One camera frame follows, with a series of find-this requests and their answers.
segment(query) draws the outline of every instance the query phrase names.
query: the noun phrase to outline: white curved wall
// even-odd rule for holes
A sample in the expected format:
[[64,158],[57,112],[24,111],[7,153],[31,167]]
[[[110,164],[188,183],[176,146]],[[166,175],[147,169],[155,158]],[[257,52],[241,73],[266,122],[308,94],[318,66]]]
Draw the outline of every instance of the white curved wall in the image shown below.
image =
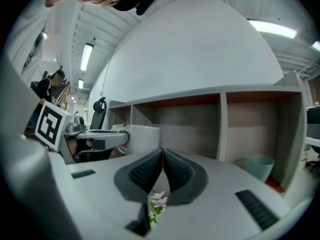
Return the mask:
[[283,77],[264,38],[219,0],[179,0],[138,25],[116,48],[103,96],[121,102]]
[[103,89],[103,85],[104,85],[104,80],[105,80],[105,76],[106,76],[106,72],[107,72],[107,67],[105,67],[103,69],[103,71],[100,73],[100,75],[98,76],[98,78],[96,79],[92,90],[90,91],[90,97],[89,97],[89,101],[88,101],[88,122],[92,121],[92,118],[94,116],[94,104],[96,101],[98,101],[102,96],[100,95],[100,91],[102,91]]

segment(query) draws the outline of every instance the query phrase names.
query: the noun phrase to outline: black panel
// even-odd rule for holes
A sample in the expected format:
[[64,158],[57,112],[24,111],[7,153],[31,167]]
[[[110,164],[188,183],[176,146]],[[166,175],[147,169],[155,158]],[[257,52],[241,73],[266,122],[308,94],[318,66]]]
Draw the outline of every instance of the black panel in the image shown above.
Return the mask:
[[306,111],[307,124],[320,124],[320,106],[309,108]]
[[114,184],[128,201],[142,203],[137,221],[126,228],[141,236],[149,230],[148,193],[162,171],[162,150],[157,149],[145,157],[119,169],[114,175]]
[[105,145],[105,140],[103,139],[93,139],[92,140],[92,145],[93,145],[93,150],[105,150],[106,145]]
[[262,230],[266,230],[279,220],[250,190],[243,190],[235,195]]
[[208,184],[207,172],[201,165],[169,149],[164,150],[163,169],[171,192],[168,206],[191,203]]
[[75,157],[74,160],[76,161],[76,163],[87,163],[87,162],[107,160],[110,158],[112,151],[113,149],[111,148],[111,149],[107,149],[100,152],[80,153],[77,156],[78,159],[76,160],[76,157]]
[[313,139],[320,139],[320,123],[308,123],[306,125],[306,136]]
[[150,225],[147,204],[142,205],[138,220],[130,222],[125,228],[141,236],[145,236],[148,233]]
[[79,171],[79,172],[75,172],[75,173],[71,173],[71,176],[74,179],[78,179],[78,178],[82,178],[85,176],[89,176],[91,174],[95,174],[96,172],[94,170],[84,170],[84,171]]

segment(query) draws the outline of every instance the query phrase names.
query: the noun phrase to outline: small pink flower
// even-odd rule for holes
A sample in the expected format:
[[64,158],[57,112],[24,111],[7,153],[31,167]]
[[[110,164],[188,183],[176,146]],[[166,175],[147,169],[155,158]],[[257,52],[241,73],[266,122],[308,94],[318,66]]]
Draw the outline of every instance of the small pink flower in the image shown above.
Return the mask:
[[153,198],[153,199],[160,199],[162,198],[162,196],[164,195],[164,191],[162,191],[161,193],[154,193],[154,195],[150,196],[150,198]]
[[151,202],[155,204],[154,208],[158,208],[158,207],[166,208],[167,200],[168,200],[168,197],[164,197],[163,199],[152,200]]

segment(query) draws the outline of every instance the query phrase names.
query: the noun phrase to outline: wooden shelf compartment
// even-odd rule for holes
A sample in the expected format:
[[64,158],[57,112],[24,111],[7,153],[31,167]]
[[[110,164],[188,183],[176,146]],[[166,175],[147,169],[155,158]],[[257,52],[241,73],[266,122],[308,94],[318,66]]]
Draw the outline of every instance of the wooden shelf compartment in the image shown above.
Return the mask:
[[113,125],[130,124],[131,106],[122,106],[118,108],[110,108],[108,113],[108,130]]
[[271,175],[286,190],[299,164],[305,110],[301,92],[227,93],[225,162],[255,154],[275,163]]
[[220,94],[132,105],[131,123],[159,127],[160,147],[217,158]]

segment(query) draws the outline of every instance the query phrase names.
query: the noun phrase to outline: person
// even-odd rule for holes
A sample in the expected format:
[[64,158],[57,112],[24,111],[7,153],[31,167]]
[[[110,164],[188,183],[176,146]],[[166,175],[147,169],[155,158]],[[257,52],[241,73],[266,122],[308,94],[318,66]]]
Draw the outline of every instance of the person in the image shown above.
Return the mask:
[[35,89],[35,94],[38,95],[40,101],[31,116],[31,125],[34,129],[36,129],[37,127],[37,122],[43,104],[45,103],[45,101],[51,103],[53,100],[52,88],[61,85],[65,79],[65,76],[65,72],[62,69],[59,69],[53,75],[49,75],[47,78],[42,79],[38,83]]
[[[35,43],[46,27],[52,7],[66,0],[32,0],[15,22],[5,44],[4,53],[25,83],[29,83],[39,67],[42,49]],[[99,7],[113,7],[118,11],[129,11],[141,0],[78,0],[80,3]]]

